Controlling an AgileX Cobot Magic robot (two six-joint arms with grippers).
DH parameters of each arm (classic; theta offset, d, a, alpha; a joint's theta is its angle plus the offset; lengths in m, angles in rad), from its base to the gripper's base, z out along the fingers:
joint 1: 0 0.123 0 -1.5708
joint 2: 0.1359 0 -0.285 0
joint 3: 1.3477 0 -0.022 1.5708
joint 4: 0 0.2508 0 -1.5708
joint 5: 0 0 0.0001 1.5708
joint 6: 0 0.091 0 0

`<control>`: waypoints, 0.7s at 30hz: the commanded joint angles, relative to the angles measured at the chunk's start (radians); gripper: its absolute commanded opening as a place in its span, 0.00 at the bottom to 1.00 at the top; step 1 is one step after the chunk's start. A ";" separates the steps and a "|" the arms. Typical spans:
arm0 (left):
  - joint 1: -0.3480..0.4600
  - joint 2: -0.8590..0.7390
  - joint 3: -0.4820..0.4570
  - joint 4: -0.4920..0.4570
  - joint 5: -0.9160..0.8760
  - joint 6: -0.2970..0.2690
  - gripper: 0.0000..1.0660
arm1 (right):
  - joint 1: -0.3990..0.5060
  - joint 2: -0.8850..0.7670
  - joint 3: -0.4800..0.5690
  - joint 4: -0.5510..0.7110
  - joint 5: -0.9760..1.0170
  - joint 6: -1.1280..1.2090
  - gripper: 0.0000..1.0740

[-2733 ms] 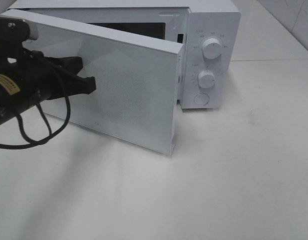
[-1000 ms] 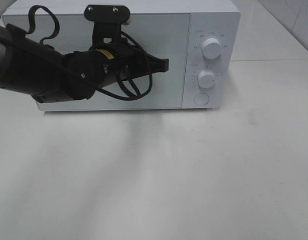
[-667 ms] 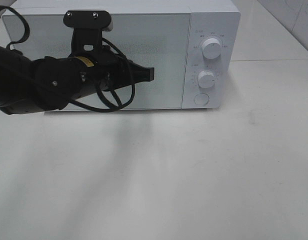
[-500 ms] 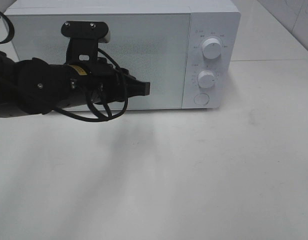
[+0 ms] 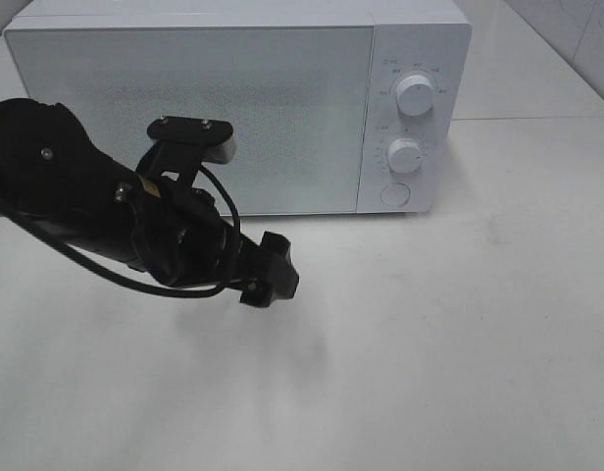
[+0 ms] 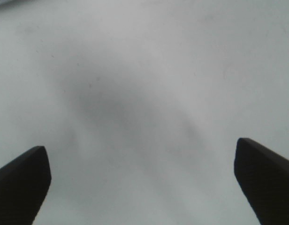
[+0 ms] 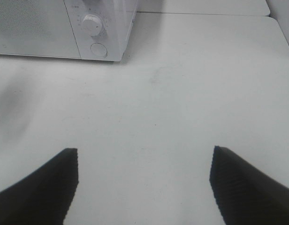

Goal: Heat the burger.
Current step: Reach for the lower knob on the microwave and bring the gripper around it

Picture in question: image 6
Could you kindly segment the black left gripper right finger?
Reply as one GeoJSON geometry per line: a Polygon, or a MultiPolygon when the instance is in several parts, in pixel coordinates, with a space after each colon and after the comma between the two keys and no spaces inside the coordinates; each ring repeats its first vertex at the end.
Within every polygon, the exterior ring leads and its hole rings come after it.
{"type": "Polygon", "coordinates": [[[250,138],[236,144],[234,174],[262,225],[289,225],[289,160],[250,138]]]}

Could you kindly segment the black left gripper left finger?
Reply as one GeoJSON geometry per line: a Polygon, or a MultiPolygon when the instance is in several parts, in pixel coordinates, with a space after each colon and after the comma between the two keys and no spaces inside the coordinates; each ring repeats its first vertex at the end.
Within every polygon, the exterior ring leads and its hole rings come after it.
{"type": "Polygon", "coordinates": [[[51,184],[48,154],[35,146],[0,168],[0,225],[31,225],[51,184]]]}

